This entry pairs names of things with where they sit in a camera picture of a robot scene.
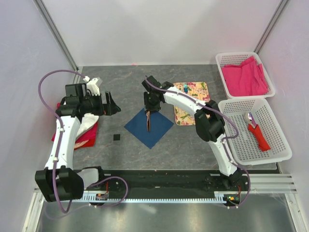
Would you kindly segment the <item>upper white plastic basket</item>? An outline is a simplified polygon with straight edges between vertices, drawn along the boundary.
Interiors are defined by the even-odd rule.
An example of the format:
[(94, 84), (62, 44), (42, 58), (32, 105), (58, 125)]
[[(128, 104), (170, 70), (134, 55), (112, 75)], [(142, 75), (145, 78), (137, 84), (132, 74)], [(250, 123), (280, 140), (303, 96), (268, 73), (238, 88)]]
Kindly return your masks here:
[(255, 58), (255, 60), (257, 61), (258, 64), (262, 64), (261, 59), (259, 58), (259, 56), (255, 53), (255, 52), (227, 52), (227, 53), (219, 53), (215, 56), (216, 62), (217, 62), (217, 66), (218, 66), (218, 70), (219, 70), (219, 74), (221, 77), (221, 81), (223, 83), (224, 89), (225, 89), (225, 94), (227, 96), (227, 98), (229, 99), (244, 99), (244, 98), (267, 98), (267, 97), (273, 97), (275, 95), (275, 90), (273, 87), (273, 84), (270, 80), (270, 77), (268, 75), (268, 73), (266, 72), (266, 69), (264, 68), (263, 64), (263, 71), (264, 71), (264, 75), (265, 75), (265, 79), (266, 79), (266, 83), (268, 86), (268, 93), (266, 93), (265, 95), (256, 95), (256, 96), (243, 96), (243, 97), (234, 97), (232, 95), (230, 95), (228, 89), (227, 89), (227, 85), (226, 82), (224, 80), (224, 76), (222, 73), (221, 68), (225, 65), (240, 65), (243, 61), (245, 61), (247, 58), (253, 56)]

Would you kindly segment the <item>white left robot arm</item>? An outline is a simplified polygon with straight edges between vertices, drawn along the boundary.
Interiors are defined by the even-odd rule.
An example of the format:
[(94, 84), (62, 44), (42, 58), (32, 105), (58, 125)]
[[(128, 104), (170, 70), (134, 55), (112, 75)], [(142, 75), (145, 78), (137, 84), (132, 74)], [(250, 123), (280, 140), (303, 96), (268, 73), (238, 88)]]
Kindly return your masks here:
[(75, 141), (81, 135), (78, 130), (84, 117), (111, 116), (121, 111), (109, 91), (105, 93), (107, 102), (102, 102), (99, 85), (95, 78), (87, 84), (65, 86), (66, 95), (54, 111), (56, 133), (51, 154), (44, 169), (35, 173), (35, 181), (47, 202), (78, 200), (88, 187), (101, 190), (106, 185), (99, 166), (79, 172), (73, 169)]

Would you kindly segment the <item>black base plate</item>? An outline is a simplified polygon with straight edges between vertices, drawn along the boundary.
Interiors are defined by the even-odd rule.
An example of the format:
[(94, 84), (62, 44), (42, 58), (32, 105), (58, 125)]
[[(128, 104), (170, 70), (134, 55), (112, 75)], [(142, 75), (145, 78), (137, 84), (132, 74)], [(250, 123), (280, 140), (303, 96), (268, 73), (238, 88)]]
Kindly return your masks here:
[(216, 170), (104, 170), (99, 180), (123, 178), (128, 185), (127, 199), (212, 198), (216, 191), (248, 191), (247, 176), (229, 182)]

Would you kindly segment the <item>small black square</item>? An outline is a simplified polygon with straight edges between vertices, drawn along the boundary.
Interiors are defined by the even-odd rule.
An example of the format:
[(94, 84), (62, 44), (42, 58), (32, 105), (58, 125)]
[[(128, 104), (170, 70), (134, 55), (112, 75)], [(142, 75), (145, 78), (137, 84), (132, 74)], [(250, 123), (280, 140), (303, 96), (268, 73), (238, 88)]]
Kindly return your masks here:
[(121, 139), (121, 135), (120, 134), (114, 134), (113, 135), (113, 140), (114, 141), (120, 141), (120, 139)]

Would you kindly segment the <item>white plastic basket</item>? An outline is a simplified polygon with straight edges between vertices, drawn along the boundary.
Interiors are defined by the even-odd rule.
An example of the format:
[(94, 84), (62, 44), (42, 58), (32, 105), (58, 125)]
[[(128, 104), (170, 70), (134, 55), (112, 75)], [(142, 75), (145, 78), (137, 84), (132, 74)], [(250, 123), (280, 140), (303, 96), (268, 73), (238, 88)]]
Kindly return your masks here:
[[(228, 99), (219, 102), (218, 106), (239, 131), (238, 137), (228, 141), (233, 158), (237, 163), (260, 165), (291, 158), (290, 146), (266, 99)], [(253, 115), (253, 119), (270, 146), (270, 150), (261, 151), (258, 147), (258, 141), (248, 130), (248, 123), (244, 117), (246, 112)]]
[(229, 99), (244, 99), (244, 98), (267, 98), (267, 97), (273, 97), (275, 95), (275, 90), (273, 87), (273, 84), (270, 80), (270, 77), (268, 75), (268, 73), (266, 72), (266, 69), (264, 68), (263, 64), (263, 71), (264, 71), (264, 75), (265, 75), (265, 79), (266, 79), (266, 83), (268, 86), (268, 93), (266, 93), (265, 95), (256, 95), (256, 96), (243, 96), (243, 97), (234, 97), (232, 95), (230, 95), (228, 89), (227, 89), (227, 85), (226, 82), (224, 80), (224, 76), (222, 73), (221, 68), (225, 65), (240, 65), (243, 61), (245, 61), (247, 58), (253, 56), (255, 58), (255, 60), (257, 61), (258, 64), (262, 64), (261, 59), (259, 58), (259, 56), (255, 53), (255, 52), (227, 52), (227, 53), (219, 53), (215, 56), (216, 62), (217, 62), (217, 66), (218, 66), (218, 70), (219, 70), (219, 74), (221, 77), (221, 81), (223, 83), (224, 89), (225, 89), (225, 94), (227, 96), (227, 98)]

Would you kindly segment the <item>lower white plastic basket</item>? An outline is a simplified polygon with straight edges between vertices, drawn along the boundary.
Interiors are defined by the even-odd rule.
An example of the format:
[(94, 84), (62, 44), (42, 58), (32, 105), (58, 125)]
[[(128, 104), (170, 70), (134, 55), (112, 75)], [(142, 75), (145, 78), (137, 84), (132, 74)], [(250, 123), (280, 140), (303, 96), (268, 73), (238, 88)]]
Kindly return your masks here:
[[(237, 163), (260, 165), (291, 158), (290, 146), (266, 99), (228, 99), (219, 102), (218, 106), (239, 131), (238, 137), (228, 141), (233, 158)], [(258, 147), (258, 141), (248, 130), (248, 123), (244, 117), (246, 112), (253, 115), (253, 119), (270, 146), (270, 150), (261, 151)]]

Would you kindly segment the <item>floral placemat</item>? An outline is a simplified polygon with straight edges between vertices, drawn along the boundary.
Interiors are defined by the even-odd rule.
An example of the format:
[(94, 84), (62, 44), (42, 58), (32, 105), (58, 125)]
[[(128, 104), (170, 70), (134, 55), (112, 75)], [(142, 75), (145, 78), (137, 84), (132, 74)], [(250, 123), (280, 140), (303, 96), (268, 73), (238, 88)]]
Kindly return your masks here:
[[(174, 83), (174, 86), (184, 92), (183, 90), (184, 82)], [(188, 85), (188, 95), (196, 99), (208, 102), (210, 100), (210, 95), (208, 91), (208, 86), (205, 82), (187, 82)], [(174, 106), (174, 118), (175, 123), (178, 126), (193, 126), (195, 125), (195, 119), (189, 113), (185, 112), (179, 107)]]

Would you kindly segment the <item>pink cloth napkins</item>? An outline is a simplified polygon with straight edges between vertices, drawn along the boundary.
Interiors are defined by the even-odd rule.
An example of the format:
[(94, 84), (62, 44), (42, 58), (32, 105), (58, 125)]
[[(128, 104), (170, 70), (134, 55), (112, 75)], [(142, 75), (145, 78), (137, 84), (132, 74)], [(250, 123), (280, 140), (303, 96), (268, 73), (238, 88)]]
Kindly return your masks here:
[(268, 93), (263, 66), (253, 56), (240, 65), (221, 68), (227, 89), (234, 97), (265, 95)]

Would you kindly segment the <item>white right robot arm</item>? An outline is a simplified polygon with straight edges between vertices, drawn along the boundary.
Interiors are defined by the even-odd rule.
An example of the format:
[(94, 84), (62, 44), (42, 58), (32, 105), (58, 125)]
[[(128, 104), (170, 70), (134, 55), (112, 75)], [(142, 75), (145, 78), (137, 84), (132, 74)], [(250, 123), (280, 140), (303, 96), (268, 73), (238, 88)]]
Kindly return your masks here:
[(158, 82), (153, 76), (145, 77), (141, 84), (146, 89), (143, 95), (146, 114), (158, 112), (160, 104), (167, 103), (194, 117), (198, 136), (209, 144), (217, 160), (222, 187), (233, 190), (239, 184), (241, 171), (227, 144), (225, 122), (231, 121), (219, 111), (218, 104), (194, 98), (170, 82)]

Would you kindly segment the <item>white cloth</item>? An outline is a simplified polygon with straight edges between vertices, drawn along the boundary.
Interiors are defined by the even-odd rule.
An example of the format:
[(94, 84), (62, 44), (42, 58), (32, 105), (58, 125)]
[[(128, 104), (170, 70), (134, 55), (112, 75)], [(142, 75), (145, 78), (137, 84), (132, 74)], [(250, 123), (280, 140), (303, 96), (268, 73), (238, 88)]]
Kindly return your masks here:
[(87, 131), (89, 131), (91, 128), (93, 128), (93, 126), (97, 123), (98, 119), (99, 116), (96, 116), (94, 114), (91, 113), (85, 114), (84, 117), (82, 118), (82, 122), (77, 132), (76, 139), (78, 139)]

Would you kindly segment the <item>blue metallic fork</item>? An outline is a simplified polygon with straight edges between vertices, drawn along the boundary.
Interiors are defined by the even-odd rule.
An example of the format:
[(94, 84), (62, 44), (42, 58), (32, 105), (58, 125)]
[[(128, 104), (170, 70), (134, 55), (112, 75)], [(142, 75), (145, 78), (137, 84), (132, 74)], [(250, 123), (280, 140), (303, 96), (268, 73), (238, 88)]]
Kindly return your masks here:
[(183, 84), (183, 90), (184, 90), (185, 93), (188, 93), (188, 85), (187, 85), (187, 83)]

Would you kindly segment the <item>blue paper napkin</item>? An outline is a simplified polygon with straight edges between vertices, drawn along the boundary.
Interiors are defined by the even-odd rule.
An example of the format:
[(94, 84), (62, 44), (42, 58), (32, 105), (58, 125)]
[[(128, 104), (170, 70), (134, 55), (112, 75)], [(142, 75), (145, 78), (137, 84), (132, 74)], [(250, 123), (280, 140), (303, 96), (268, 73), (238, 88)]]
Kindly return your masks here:
[(144, 108), (142, 108), (124, 127), (140, 142), (151, 149), (174, 124), (160, 112), (156, 112), (150, 116), (151, 129), (148, 132), (146, 120), (147, 117)]

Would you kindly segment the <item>red folded cloth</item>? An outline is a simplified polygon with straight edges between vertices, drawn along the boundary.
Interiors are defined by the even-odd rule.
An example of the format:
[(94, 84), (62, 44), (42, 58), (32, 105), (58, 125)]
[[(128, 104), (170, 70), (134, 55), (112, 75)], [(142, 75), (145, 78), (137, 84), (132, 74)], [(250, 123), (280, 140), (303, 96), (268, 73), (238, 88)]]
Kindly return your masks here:
[(74, 149), (79, 149), (82, 147), (93, 147), (96, 141), (97, 136), (97, 130), (98, 130), (98, 121), (97, 123), (91, 128), (89, 131), (87, 131), (85, 134), (83, 134), (81, 137), (76, 139)]

